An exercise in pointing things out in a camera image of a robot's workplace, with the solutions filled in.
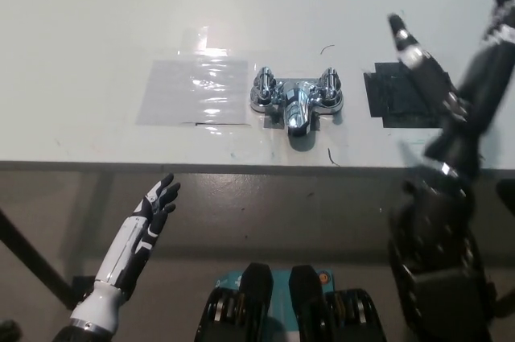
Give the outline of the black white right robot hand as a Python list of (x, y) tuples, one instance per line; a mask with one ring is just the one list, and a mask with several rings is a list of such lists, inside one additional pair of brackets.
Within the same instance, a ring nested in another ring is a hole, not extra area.
[(399, 63), (424, 101), (443, 114), (441, 133), (423, 152), (444, 175), (473, 179), (480, 169), (480, 140), (487, 132), (514, 71), (514, 0), (495, 0), (479, 48), (459, 86), (406, 28), (388, 17)]

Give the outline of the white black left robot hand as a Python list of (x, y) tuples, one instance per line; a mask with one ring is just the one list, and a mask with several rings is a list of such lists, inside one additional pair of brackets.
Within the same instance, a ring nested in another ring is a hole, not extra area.
[(123, 221), (96, 280), (118, 289), (129, 300), (170, 213), (175, 210), (180, 183), (172, 173), (158, 181)]

